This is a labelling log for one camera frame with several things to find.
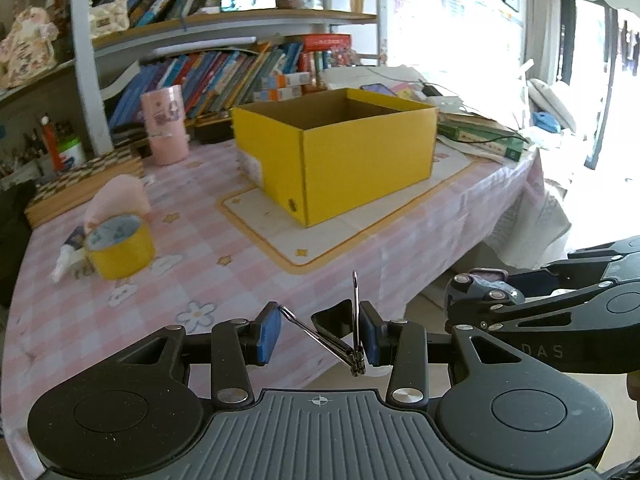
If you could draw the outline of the floral cat figurine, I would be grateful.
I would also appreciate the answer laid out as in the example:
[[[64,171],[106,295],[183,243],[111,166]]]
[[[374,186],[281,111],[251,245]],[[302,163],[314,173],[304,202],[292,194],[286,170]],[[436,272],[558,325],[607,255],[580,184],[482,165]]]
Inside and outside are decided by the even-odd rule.
[[[1,87],[13,89],[53,70],[57,39],[58,28],[43,8],[30,6],[18,14],[1,41]]]

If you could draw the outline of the pink cylindrical canister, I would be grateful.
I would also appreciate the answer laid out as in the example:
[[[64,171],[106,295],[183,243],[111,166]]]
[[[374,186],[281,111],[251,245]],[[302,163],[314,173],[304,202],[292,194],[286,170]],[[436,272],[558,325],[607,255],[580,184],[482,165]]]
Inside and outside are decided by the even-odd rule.
[[[182,89],[178,84],[145,92],[141,106],[154,162],[168,166],[189,156]]]

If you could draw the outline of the yellow cardboard box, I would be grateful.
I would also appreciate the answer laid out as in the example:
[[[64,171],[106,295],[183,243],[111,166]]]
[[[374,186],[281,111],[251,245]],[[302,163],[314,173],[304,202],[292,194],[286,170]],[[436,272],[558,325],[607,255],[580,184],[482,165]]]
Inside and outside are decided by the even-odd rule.
[[[431,177],[436,107],[358,89],[257,102],[231,112],[247,177],[315,226]]]

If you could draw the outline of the phone on upper shelf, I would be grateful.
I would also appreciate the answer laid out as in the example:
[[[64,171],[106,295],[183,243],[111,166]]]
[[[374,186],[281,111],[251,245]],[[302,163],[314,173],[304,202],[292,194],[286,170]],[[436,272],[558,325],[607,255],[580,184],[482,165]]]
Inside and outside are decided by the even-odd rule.
[[[277,0],[220,0],[221,12],[270,10],[276,7]]]

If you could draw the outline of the pink plush pig toy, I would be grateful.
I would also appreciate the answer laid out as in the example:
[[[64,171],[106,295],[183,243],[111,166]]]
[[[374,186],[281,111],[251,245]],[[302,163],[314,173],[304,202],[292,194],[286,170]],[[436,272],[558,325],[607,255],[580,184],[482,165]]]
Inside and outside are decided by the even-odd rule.
[[[120,214],[136,214],[145,221],[151,220],[151,204],[143,182],[130,174],[114,177],[93,196],[84,215],[85,233]]]

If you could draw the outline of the yellow packing tape roll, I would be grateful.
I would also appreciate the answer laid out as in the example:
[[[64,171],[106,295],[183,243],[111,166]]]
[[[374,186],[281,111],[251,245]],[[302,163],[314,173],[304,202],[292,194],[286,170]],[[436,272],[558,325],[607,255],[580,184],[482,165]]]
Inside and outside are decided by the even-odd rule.
[[[98,224],[86,236],[85,248],[93,266],[109,281],[130,278],[155,257],[148,222],[136,214],[119,214]]]

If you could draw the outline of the smartphone on table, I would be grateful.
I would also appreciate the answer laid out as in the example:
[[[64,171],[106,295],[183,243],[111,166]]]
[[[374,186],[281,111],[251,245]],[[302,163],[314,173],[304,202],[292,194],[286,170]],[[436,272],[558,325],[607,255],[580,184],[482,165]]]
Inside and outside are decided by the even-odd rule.
[[[379,84],[378,82],[376,84],[363,84],[360,86],[360,89],[363,91],[384,94],[384,96],[396,96],[396,93],[386,87],[385,84]]]

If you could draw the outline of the green white book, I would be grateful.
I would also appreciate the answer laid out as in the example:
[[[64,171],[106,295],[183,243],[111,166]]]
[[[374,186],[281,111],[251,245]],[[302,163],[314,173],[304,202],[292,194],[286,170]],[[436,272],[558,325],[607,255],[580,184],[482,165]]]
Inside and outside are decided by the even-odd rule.
[[[518,162],[528,148],[528,141],[517,132],[504,129],[485,128],[469,122],[443,120],[437,132],[457,144],[479,148],[485,153],[501,156]]]

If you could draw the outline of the wooden chessboard box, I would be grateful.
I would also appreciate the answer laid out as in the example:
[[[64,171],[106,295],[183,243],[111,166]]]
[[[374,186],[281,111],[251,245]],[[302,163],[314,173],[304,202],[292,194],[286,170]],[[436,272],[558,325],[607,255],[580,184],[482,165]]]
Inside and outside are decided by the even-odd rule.
[[[120,174],[144,175],[142,158],[131,148],[121,148],[59,174],[51,182],[38,185],[36,195],[25,209],[30,226],[43,223],[74,209],[96,195],[102,186]]]

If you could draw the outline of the white bookshelf unit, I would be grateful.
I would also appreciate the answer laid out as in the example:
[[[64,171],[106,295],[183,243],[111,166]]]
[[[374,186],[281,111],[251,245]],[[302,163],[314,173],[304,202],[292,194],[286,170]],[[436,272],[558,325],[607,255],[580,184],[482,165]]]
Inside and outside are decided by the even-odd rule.
[[[11,151],[24,132],[38,127],[40,117],[69,119],[85,150],[104,155],[114,150],[100,90],[103,76],[116,76],[134,61],[145,60],[155,49],[186,42],[254,36],[330,32],[337,26],[376,26],[376,52],[365,58],[386,62],[387,4],[378,3],[373,14],[328,10],[254,10],[200,14],[90,38],[88,0],[70,0],[70,29],[74,58],[43,74],[26,87],[1,96],[1,125],[6,136],[2,150]]]

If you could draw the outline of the pink checkered tablecloth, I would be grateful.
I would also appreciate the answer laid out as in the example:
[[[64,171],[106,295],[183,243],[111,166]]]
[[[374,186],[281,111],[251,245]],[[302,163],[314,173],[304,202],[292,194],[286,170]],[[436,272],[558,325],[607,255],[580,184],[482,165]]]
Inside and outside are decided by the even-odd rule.
[[[406,305],[485,238],[521,192],[537,191],[540,157],[515,166],[481,159],[327,263],[288,271],[219,203],[247,186],[232,142],[194,148],[154,170],[148,187],[156,258],[120,282],[92,274],[50,278],[76,208],[32,232],[14,289],[4,342],[1,415],[6,445],[26,479],[42,473],[29,441],[29,410],[43,393],[154,330],[204,333],[251,318],[276,300],[300,318],[359,292],[384,318]]]

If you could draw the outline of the blue white spray bottle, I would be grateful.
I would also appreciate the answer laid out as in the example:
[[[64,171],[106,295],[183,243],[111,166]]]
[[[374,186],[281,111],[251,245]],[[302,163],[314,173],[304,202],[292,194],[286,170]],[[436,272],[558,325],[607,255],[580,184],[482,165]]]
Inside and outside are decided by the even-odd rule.
[[[86,253],[85,239],[86,233],[83,226],[75,228],[66,238],[50,274],[53,283],[59,283],[67,273],[80,278],[92,272],[92,265]]]

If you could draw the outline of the quilted white handbag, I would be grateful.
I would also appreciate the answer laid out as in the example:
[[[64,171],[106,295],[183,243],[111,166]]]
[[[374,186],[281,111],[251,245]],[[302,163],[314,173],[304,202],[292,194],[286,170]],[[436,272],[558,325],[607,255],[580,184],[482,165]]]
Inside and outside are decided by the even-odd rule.
[[[111,0],[98,6],[94,4],[94,0],[88,0],[88,3],[89,28],[92,40],[115,32],[124,32],[129,28],[130,21],[126,0]]]

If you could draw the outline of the black binder clip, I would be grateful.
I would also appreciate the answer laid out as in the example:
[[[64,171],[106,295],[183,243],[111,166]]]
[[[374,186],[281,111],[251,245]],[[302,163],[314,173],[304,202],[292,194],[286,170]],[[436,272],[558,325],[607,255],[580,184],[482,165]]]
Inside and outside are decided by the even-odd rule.
[[[288,322],[342,361],[352,376],[364,374],[366,361],[360,336],[360,298],[356,271],[352,271],[352,299],[316,312],[311,317],[312,327],[303,323],[282,304],[278,305],[278,309]]]

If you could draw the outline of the row of colourful books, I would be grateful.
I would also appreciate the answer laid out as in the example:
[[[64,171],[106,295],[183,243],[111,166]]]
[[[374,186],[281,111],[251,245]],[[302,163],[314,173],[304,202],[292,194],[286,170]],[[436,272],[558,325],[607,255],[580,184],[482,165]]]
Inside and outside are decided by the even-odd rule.
[[[284,101],[301,96],[314,82],[304,70],[299,42],[253,47],[223,46],[162,56],[144,63],[115,94],[107,125],[111,130],[140,124],[142,96],[177,87],[186,120],[223,118],[232,108],[258,101]]]

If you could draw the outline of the red glue bottle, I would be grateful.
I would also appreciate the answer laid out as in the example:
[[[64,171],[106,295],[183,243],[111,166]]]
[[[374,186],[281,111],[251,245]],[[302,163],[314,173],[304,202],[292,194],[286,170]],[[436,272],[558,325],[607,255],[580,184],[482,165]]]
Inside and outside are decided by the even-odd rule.
[[[47,149],[51,156],[53,169],[56,172],[62,172],[64,170],[64,162],[60,152],[58,151],[58,144],[56,144],[52,124],[47,114],[44,114],[40,118],[40,125],[42,128],[43,139],[46,141]]]

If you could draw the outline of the black case by canister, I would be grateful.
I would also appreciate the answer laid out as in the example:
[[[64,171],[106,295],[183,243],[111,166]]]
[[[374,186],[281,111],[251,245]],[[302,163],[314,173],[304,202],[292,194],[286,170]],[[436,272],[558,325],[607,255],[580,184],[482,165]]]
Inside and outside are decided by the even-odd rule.
[[[232,119],[230,116],[199,119],[193,126],[193,137],[201,144],[229,141],[233,138]]]

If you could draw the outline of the red dictionary book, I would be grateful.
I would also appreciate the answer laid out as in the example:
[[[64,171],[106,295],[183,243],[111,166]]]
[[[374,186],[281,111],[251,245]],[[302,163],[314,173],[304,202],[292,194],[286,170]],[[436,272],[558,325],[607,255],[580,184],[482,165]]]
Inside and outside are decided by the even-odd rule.
[[[352,47],[352,36],[345,34],[310,34],[301,36],[305,52],[323,52],[349,50]]]

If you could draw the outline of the white green lidded jar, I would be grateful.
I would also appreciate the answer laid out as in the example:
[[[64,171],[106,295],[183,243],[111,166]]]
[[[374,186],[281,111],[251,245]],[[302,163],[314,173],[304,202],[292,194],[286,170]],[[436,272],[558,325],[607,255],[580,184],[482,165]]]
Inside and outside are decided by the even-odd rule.
[[[58,141],[58,152],[65,171],[85,165],[87,157],[78,136]]]

